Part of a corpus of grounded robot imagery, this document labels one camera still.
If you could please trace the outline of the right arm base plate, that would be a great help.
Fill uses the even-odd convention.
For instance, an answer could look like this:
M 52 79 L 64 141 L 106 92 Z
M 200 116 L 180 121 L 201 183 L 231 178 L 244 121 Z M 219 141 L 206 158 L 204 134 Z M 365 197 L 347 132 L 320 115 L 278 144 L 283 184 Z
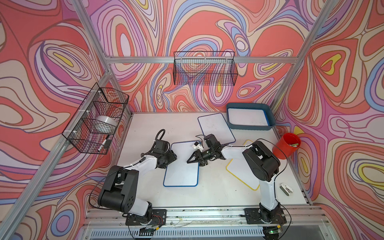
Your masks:
M 265 208 L 245 208 L 244 212 L 244 217 L 249 225 L 284 225 L 287 223 L 281 206 L 277 206 L 272 211 Z

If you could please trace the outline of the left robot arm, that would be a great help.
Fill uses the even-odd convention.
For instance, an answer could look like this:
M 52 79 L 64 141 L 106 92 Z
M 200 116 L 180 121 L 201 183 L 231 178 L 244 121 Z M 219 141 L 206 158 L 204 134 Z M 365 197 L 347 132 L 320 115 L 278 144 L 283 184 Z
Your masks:
M 103 186 L 95 204 L 88 199 L 90 207 L 118 211 L 128 221 L 136 221 L 140 225 L 164 225 L 166 215 L 154 213 L 152 203 L 138 198 L 137 190 L 140 177 L 155 169 L 166 169 L 177 160 L 171 144 L 163 139 L 165 133 L 166 130 L 161 129 L 150 150 L 142 153 L 140 159 L 133 164 L 112 166 L 96 184 L 96 187 L 100 184 Z

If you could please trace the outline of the yellow framed whiteboard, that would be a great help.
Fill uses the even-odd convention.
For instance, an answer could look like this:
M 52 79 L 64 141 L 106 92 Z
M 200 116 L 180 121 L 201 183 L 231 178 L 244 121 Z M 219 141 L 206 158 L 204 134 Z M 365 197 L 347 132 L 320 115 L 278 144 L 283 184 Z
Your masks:
M 226 170 L 251 190 L 256 191 L 260 187 L 259 179 L 253 174 L 242 152 L 240 147 L 224 150 L 224 156 L 230 161 Z

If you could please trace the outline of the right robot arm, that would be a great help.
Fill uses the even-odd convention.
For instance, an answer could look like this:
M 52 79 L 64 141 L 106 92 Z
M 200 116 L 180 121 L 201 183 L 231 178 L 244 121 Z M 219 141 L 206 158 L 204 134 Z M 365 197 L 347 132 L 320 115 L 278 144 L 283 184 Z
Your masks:
M 199 143 L 195 143 L 196 149 L 187 160 L 188 164 L 198 163 L 204 167 L 209 161 L 221 160 L 241 160 L 244 159 L 252 172 L 259 180 L 261 200 L 257 212 L 245 214 L 248 223 L 262 222 L 264 224 L 283 225 L 287 221 L 283 217 L 281 203 L 276 196 L 276 178 L 279 175 L 280 160 L 264 144 L 268 140 L 259 138 L 249 145 L 233 146 L 229 143 L 221 144 L 213 134 L 204 138 L 208 149 L 198 148 Z

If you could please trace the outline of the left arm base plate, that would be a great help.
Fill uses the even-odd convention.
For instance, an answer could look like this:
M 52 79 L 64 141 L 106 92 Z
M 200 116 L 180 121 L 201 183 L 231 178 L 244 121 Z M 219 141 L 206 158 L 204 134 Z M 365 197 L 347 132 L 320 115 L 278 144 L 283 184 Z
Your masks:
M 144 216 L 128 214 L 126 218 L 126 226 L 161 227 L 166 224 L 166 217 L 166 209 L 150 209 Z

